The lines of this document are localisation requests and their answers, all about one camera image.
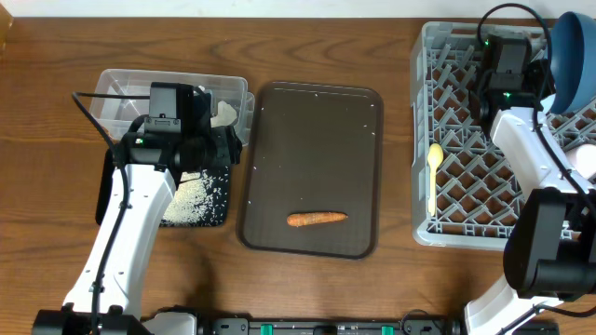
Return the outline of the white tissue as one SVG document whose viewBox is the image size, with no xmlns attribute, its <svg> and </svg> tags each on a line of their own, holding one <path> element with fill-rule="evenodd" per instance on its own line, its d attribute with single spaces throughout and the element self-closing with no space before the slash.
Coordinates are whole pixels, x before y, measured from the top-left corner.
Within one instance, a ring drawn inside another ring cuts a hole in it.
<svg viewBox="0 0 596 335">
<path fill-rule="evenodd" d="M 210 96 L 210 126 L 225 127 L 233 126 L 237 121 L 236 109 L 219 97 L 219 94 L 212 89 L 203 86 L 195 87 L 195 95 L 205 93 Z"/>
</svg>

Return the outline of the orange carrot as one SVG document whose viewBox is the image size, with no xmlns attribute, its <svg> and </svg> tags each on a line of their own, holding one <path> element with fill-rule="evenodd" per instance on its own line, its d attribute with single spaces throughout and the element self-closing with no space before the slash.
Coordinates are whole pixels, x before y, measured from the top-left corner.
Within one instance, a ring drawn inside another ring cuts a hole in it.
<svg viewBox="0 0 596 335">
<path fill-rule="evenodd" d="M 287 223 L 291 227 L 303 227 L 307 225 L 343 221 L 348 216 L 341 212 L 308 212 L 295 213 L 287 218 Z"/>
</svg>

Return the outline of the pale yellow plastic spoon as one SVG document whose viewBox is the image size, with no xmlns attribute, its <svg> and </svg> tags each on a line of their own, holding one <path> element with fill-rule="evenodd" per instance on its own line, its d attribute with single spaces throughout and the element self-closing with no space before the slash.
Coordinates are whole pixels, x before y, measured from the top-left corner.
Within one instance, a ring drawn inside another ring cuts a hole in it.
<svg viewBox="0 0 596 335">
<path fill-rule="evenodd" d="M 429 199 L 427 210 L 431 216 L 437 212 L 437 172 L 443 161 L 443 150 L 438 143 L 428 148 L 427 164 L 429 167 Z"/>
</svg>

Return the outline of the pink cup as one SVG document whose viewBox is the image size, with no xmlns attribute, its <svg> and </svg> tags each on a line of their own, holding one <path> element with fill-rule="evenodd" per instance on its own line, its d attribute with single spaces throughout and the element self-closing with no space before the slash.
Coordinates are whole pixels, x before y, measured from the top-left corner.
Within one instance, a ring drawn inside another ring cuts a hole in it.
<svg viewBox="0 0 596 335">
<path fill-rule="evenodd" d="M 596 174 L 596 145 L 581 144 L 565 153 L 567 160 L 576 171 L 586 180 L 592 179 Z"/>
</svg>

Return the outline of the large dark blue bowl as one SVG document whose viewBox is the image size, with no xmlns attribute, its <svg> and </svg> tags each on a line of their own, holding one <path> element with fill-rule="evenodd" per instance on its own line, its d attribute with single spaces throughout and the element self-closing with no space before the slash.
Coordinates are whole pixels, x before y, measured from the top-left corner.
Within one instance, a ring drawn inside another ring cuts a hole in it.
<svg viewBox="0 0 596 335">
<path fill-rule="evenodd" d="M 595 98 L 595 19 L 568 11 L 551 31 L 552 114 L 577 112 Z"/>
</svg>

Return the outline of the small light blue rice bowl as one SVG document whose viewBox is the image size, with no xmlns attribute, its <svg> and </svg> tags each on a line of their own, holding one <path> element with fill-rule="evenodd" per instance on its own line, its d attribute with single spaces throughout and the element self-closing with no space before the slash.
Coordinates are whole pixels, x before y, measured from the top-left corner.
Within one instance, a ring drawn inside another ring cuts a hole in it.
<svg viewBox="0 0 596 335">
<path fill-rule="evenodd" d="M 556 94 L 553 93 L 540 101 L 540 104 L 543 108 L 543 112 L 545 114 L 550 112 L 555 99 L 556 99 Z"/>
</svg>

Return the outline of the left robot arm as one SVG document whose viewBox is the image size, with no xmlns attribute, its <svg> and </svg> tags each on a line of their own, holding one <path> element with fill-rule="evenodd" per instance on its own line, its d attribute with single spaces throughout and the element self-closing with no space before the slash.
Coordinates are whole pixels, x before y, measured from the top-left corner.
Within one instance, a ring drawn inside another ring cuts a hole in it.
<svg viewBox="0 0 596 335">
<path fill-rule="evenodd" d="M 230 126 L 143 132 L 133 128 L 113 147 L 118 167 L 84 270 L 61 309 L 38 312 L 32 332 L 198 334 L 199 316 L 185 310 L 142 321 L 143 282 L 159 224 L 181 174 L 235 164 L 241 141 Z"/>
</svg>

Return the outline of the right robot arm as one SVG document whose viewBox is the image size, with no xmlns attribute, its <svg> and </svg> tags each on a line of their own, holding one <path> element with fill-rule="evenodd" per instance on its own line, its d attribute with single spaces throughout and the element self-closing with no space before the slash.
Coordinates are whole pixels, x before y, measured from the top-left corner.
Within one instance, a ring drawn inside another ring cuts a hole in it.
<svg viewBox="0 0 596 335">
<path fill-rule="evenodd" d="M 595 188 L 545 123 L 574 112 L 595 86 L 570 71 L 486 70 L 479 118 L 508 160 L 525 205 L 506 243 L 503 275 L 464 310 L 468 334 L 509 334 L 545 310 L 595 291 Z"/>
</svg>

